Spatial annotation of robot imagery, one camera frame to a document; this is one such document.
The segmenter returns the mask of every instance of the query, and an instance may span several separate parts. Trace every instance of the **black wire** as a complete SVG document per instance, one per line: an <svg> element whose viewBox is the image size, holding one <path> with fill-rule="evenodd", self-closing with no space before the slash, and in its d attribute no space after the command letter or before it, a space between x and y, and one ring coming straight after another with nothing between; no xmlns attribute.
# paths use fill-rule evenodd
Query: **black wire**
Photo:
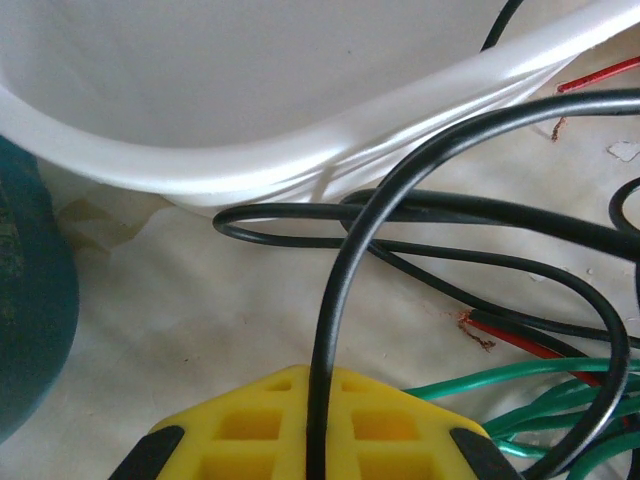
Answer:
<svg viewBox="0 0 640 480"><path fill-rule="evenodd" d="M487 35L486 40L482 44L482 48L480 49L481 52L494 47L498 43L498 40L502 36L504 29L511 21L511 17L513 17L513 15L516 13L516 10L520 8L520 5L522 5L523 1L524 0L507 0L507 3L504 7L502 7L498 18L496 18L496 21L491 27L489 35Z"/></svg>
<svg viewBox="0 0 640 480"><path fill-rule="evenodd" d="M498 315L492 315L481 310L472 310L469 314L469 318L484 325L498 328L504 332L513 333L521 337L525 337L537 343L538 345L542 345L549 350L553 350L563 357L583 358L587 356L586 353L583 353L582 351L578 350L572 345L569 345L568 343L563 342L562 340L552 337L551 335L547 335L546 333L536 330L535 328L527 327L526 325L522 325L519 323L510 322L502 317L499 317ZM591 375L593 375L594 377L599 376L599 380L604 379L604 375L598 372L593 372Z"/></svg>
<svg viewBox="0 0 640 480"><path fill-rule="evenodd" d="M318 238L318 237L297 237L286 235L273 235L251 231L237 225L234 222L243 220L257 220L268 218L305 218L305 219L322 219L322 220L340 220L348 230L346 224L352 222L360 213L363 203L370 198L372 190L363 190L352 194L343 200L343 203L353 202L357 205L323 205L323 204L259 204L246 205L230 208L218 214L214 219L214 227L219 232L243 241L257 243L261 245L270 245L288 248L340 248L344 238ZM446 222L446 223L490 223L483 221L477 217L447 214L443 211L433 210L421 207L414 201L416 192L412 192L389 217L389 222ZM458 260L474 263L484 263L505 268L521 270L536 275L551 278L568 288L576 291L579 295L585 297L583 289L587 288L599 295L597 290L586 284L583 280L562 269L545 265L540 262L534 262L518 257L510 257L507 255L491 254L485 252L466 251L454 248L435 247L429 245L418 245L413 243L405 243L391 240L376 240L370 246L369 250L381 260L398 268L402 272L412 276L413 278L425 283L449 297L464 303L474 309L491 313L499 316L511 324L527 325L540 330L552 331L564 335L577 336L581 338L589 338L592 340L609 341L609 335L604 330L591 327L583 327L579 325L571 325L562 322L556 322L534 315L529 315L516 310L512 310L501 305L489 302L465 290L462 290L451 283L407 262L406 260L393 255L391 252L404 253L411 255L420 255L427 257L443 258L449 260ZM631 337L631 345L634 348L640 348L640 338Z"/></svg>
<svg viewBox="0 0 640 480"><path fill-rule="evenodd" d="M571 470L571 468L573 468L573 466L581 457L588 454L594 448L599 447L603 443L607 443L608 441L618 438L622 435L639 431L640 424L638 423L637 417L638 415L633 415L633 417L631 417L630 421L632 423L630 423L628 427L621 428L620 430L615 432L607 433L606 435L600 435L593 442L591 442L580 453L579 456L577 456L574 460L572 460L569 464L567 464L567 466L564 469L562 469L562 471L559 473L566 473L569 470ZM637 449L637 448L633 449L633 452L631 454L631 467L629 468L629 473L627 474L627 480L638 480L640 478L640 462L639 461L640 461L640 449Z"/></svg>
<svg viewBox="0 0 640 480"><path fill-rule="evenodd" d="M640 90L600 91L563 95L496 110L461 122L423 143L403 160L402 167L385 177L375 194L354 221L347 234L327 282L314 343L309 375L307 415L307 478L325 479L325 435L329 410L331 376L335 362L340 320L349 288L362 256L375 233L402 199L438 166L474 145L517 128L561 116L635 115L640 113ZM482 207L445 202L447 210L478 215ZM520 224L514 209L500 210L489 218ZM586 225L584 238L576 238L558 223L558 219L538 216L532 230L548 234L562 233L561 238L598 243L597 249L630 259L640 260L640 241L610 244ZM611 335L611 362L608 376L597 397L567 435L543 458L524 472L525 478L547 478L561 470L582 451L604 427L620 400L629 370L629 341L620 317L606 311L606 327Z"/></svg>
<svg viewBox="0 0 640 480"><path fill-rule="evenodd" d="M618 230L625 232L640 233L640 230L627 219L624 214L624 204L627 199L635 191L640 189L640 178L631 180L618 189L616 193L611 197L609 202L609 218ZM640 265L636 264L635 271L635 287L636 287L636 299L638 303L638 309L640 310Z"/></svg>

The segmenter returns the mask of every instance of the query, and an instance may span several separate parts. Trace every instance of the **teal container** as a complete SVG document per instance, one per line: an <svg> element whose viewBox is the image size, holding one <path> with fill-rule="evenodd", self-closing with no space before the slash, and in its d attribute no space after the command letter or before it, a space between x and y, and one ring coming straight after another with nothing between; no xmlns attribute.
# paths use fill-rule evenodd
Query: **teal container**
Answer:
<svg viewBox="0 0 640 480"><path fill-rule="evenodd" d="M0 137L0 443L51 388L77 321L73 254L36 159Z"/></svg>

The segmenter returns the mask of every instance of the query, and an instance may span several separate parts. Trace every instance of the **wire bundle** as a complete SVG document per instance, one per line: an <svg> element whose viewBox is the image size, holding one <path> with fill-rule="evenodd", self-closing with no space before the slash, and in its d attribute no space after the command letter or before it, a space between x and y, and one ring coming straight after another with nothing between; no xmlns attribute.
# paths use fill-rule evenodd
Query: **wire bundle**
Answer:
<svg viewBox="0 0 640 480"><path fill-rule="evenodd" d="M637 263L640 261L640 235L630 224L625 224L625 228L614 230L558 213L509 202L414 190L414 187L435 168L455 155L515 128L558 116L637 115L639 113L640 90L572 94L505 108L462 122L427 140L394 168L378 188L349 195L341 204L247 205L228 209L215 217L215 228L233 238L282 247L340 249L325 290L312 358L307 418L307 477L310 480L324 479L324 442L329 389L340 318L351 280L366 251L429 287L469 305L474 309L470 315L472 320L488 326L492 326L490 324L493 322L493 328L511 335L520 335L529 339L530 343L553 352L556 356L586 357L574 347L540 330L611 343L611 358L606 375L594 377L589 381L589 384L599 384L599 386L592 387L594 390L589 391L590 397L582 402L588 405L587 409L571 417L570 423L567 423L569 420L564 419L563 425L573 425L573 428L555 446L539 452L540 455L537 456L541 458L523 472L526 479L552 477L574 465L574 462L572 470L577 468L582 459L581 455L608 426L611 416L618 415L619 412L629 414L625 413L630 408L629 403L624 403L627 399L619 407L622 410L615 412L623 395L635 392L635 390L626 392L625 388L630 369L630 346L639 347L640 339L629 339L615 309L591 285L560 268L532 260L396 240L373 240L373 237L385 221L489 224L497 227L526 228ZM639 185L637 182L640 180L625 185L621 189L622 193L616 194L612 199L610 211L617 212L615 214L617 216L612 218L616 218L614 222L619 225L622 225L620 222L624 218L622 214L624 199L634 188L637 188ZM347 235L345 238L282 236L251 231L236 224L243 220L267 218L339 220L347 230ZM436 277L399 257L397 253L482 263L542 275L571 288L582 296L602 318L607 331L543 319L494 304ZM571 367L569 370L579 371L580 368ZM603 371L602 363L598 371ZM542 415L548 416L549 413L545 412ZM519 418L514 425L535 418L537 417ZM514 425L509 424L495 430L496 439L505 448L509 448L509 445L504 442L511 441ZM616 437L610 441L620 442L619 438ZM626 437L624 439L623 445L629 446L631 440ZM611 444L605 442L602 445L604 448ZM639 478L636 457L637 455L634 454L634 471L631 472L636 476L630 478Z"/></svg>
<svg viewBox="0 0 640 480"><path fill-rule="evenodd" d="M522 1L507 1L483 50L496 44ZM621 68L613 70L607 75L624 71ZM567 90L581 88L583 83ZM632 376L628 381L630 371L640 371L640 361L632 361L630 354L631 347L640 348L640 338L627 336L620 316L600 292L579 277L541 262L396 240L374 240L384 222L493 225L528 229L637 264L640 262L640 234L625 218L623 204L631 193L640 188L640 179L623 186L610 202L609 214L617 230L523 205L416 190L415 186L465 150L517 128L559 117L638 114L640 89L563 95L504 108L442 131L411 152L378 188L356 192L340 204L247 205L233 207L216 215L213 220L216 230L239 240L289 248L339 249L325 289L311 361L307 480L325 480L325 434L340 321L351 282L367 251L428 287L471 307L468 317L471 325L546 359L419 387L408 393L432 400L512 378L571 372L576 377L574 380L553 387L528 406L487 422L485 429L504 452L537 459L523 472L527 480L546 479L565 471L570 472L569 480L581 480L602 461L630 449L634 449L634 452L628 478L640 478L640 421L635 415L640 412L640 395L637 395L640 392L640 376ZM297 237L259 233L237 225L237 222L246 220L273 218L337 220L347 234L344 238ZM584 298L598 313L606 330L553 321L489 302L397 254L494 265L549 278ZM638 269L636 292L640 304ZM588 358L580 350L543 331L610 342L610 358ZM563 413L585 406L579 412ZM521 432L557 428L570 430L551 447L516 441L516 436Z"/></svg>

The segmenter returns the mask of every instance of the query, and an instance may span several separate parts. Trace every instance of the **stripped wire end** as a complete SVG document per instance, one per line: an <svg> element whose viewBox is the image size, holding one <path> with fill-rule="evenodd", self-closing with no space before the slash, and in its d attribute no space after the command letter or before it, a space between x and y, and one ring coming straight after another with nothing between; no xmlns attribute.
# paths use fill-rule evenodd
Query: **stripped wire end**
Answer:
<svg viewBox="0 0 640 480"><path fill-rule="evenodd" d="M469 316L471 315L471 310L463 310L458 315L458 328L469 338L473 339L478 345L480 345L483 350L487 353L491 353L493 347L496 346L496 342L493 340L483 340L477 335L474 335L469 331L468 325L471 323L471 319Z"/></svg>
<svg viewBox="0 0 640 480"><path fill-rule="evenodd" d="M640 57L630 58L629 60L625 60L624 62L616 63L607 68L603 68L602 70L598 70L597 72L590 73L589 75L585 75L584 77L580 77L576 80L571 80L570 82L561 83L556 87L556 95L575 92L576 90L580 90L582 88L588 87L590 85L594 85L596 83L602 82L611 77L615 77L616 75L620 75L621 73L627 72L631 69L640 67ZM551 133L551 141L556 143L558 141L558 135L560 134L560 129L567 123L566 117L561 117L556 123L555 127L553 127L553 132Z"/></svg>

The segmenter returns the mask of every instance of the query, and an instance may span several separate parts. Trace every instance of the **black rubber edge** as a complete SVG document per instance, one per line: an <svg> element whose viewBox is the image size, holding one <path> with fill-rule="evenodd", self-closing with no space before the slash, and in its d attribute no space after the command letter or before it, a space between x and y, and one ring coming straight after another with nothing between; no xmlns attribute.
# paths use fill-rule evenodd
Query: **black rubber edge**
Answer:
<svg viewBox="0 0 640 480"><path fill-rule="evenodd" d="M478 480L523 480L491 439L466 428L454 428L449 434Z"/></svg>
<svg viewBox="0 0 640 480"><path fill-rule="evenodd" d="M144 436L109 480L156 480L183 436L177 425Z"/></svg>

